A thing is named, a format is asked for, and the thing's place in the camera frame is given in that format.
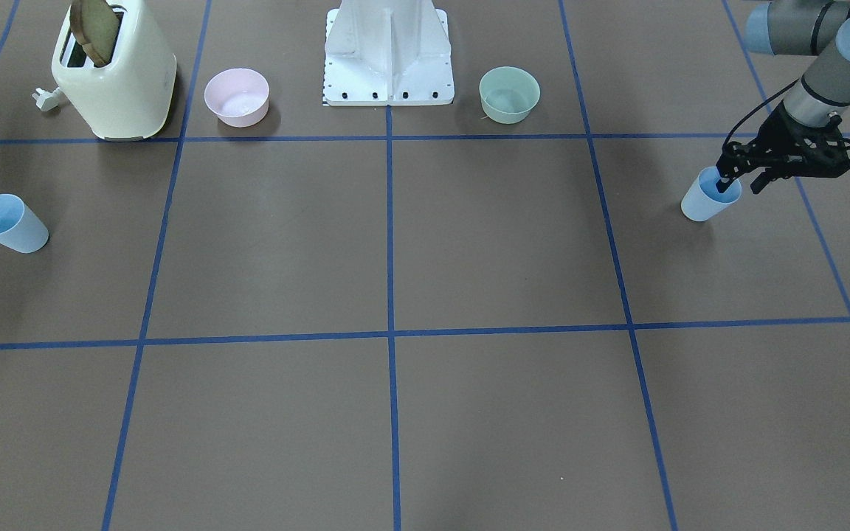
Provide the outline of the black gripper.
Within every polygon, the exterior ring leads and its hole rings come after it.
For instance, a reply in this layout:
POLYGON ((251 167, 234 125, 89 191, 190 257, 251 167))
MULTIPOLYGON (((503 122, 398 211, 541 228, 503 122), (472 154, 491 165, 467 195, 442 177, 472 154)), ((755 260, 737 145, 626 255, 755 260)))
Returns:
POLYGON ((752 141, 722 146, 717 192, 725 194, 738 178, 759 169, 750 184, 753 195, 780 178, 839 178, 850 171, 850 138, 843 137, 840 124, 839 112, 833 111, 820 127, 802 125, 784 104, 777 105, 752 141))

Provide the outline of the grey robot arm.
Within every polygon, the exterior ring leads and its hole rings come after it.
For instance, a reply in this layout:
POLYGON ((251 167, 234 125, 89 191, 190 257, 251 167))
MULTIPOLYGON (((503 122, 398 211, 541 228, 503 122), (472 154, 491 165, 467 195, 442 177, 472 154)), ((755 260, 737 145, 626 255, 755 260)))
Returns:
POLYGON ((850 1, 773 1, 747 20, 751 52, 809 56, 812 64, 777 94, 778 104, 752 141, 726 139, 716 168, 718 192, 758 171, 758 194, 776 179, 837 178, 850 171, 850 139, 840 131, 850 107, 850 1))

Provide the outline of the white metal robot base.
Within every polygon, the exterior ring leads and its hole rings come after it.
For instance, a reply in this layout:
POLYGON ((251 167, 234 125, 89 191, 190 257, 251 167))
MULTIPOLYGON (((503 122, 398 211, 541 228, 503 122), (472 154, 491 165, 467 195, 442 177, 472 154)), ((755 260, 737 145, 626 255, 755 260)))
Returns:
POLYGON ((342 1, 325 17, 331 107, 455 101, 449 18, 432 1, 342 1))

